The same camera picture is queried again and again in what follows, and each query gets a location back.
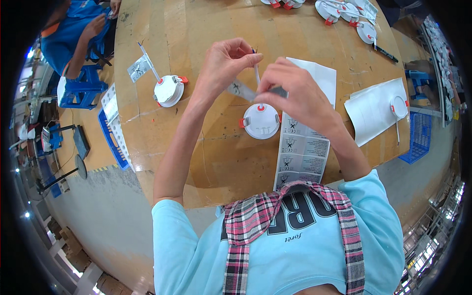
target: blue plastic crate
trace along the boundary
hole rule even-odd
[[[431,116],[410,112],[410,150],[399,158],[413,164],[430,151]]]
[[[129,167],[129,163],[121,151],[121,148],[116,144],[116,138],[113,135],[110,126],[108,126],[108,120],[103,109],[101,109],[98,113],[98,122],[100,123],[100,128],[103,131],[103,135],[107,140],[108,146],[110,147],[111,153],[115,157],[118,166],[121,168],[121,170],[126,170]]]

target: chair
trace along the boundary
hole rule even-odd
[[[95,108],[97,105],[92,104],[95,96],[108,89],[108,84],[98,78],[98,69],[102,69],[98,64],[86,65],[82,67],[77,79],[61,77],[58,83],[59,106],[89,110]]]

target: pink plaid strap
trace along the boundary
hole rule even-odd
[[[224,295],[246,294],[249,243],[262,235],[280,209],[283,196],[295,185],[308,187],[337,211],[346,256],[346,294],[364,293],[364,257],[361,236],[351,201],[340,191],[307,181],[286,184],[280,192],[262,193],[225,206],[229,250],[226,259]]]

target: concrete floor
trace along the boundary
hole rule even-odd
[[[454,124],[442,128],[433,117],[429,154],[413,165],[394,159],[376,167],[402,224],[423,212],[440,185],[453,140]],[[135,294],[153,291],[151,208],[132,170],[110,166],[91,172],[87,180],[67,181],[70,192],[47,198],[51,215],[72,229],[94,262]],[[216,219],[214,207],[188,210],[187,215],[198,236]]]

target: hand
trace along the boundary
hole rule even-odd
[[[242,70],[262,59],[243,38],[215,42],[206,52],[191,101],[208,110]]]
[[[96,18],[94,18],[90,23],[87,24],[84,31],[82,32],[82,36],[90,40],[96,35],[100,34],[104,26],[105,26],[105,14],[102,13]]]
[[[112,17],[115,17],[118,15],[120,5],[121,5],[121,0],[110,0],[110,8],[111,8],[111,11],[113,11]]]
[[[267,92],[274,85],[287,90],[288,98]],[[281,109],[325,136],[328,136],[333,123],[342,124],[340,115],[333,109],[310,73],[285,58],[280,57],[274,64],[267,66],[257,92],[261,94],[254,102],[267,103]]]

